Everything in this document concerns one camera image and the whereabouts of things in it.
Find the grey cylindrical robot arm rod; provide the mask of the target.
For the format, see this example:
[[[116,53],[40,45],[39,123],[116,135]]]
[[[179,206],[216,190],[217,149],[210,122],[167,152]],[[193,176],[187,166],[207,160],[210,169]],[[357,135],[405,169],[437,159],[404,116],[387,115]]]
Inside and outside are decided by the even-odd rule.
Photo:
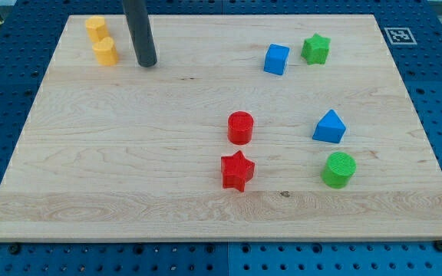
[[[148,17],[145,0],[123,0],[122,6],[127,20],[137,63],[141,67],[152,67],[157,63],[157,53]]]

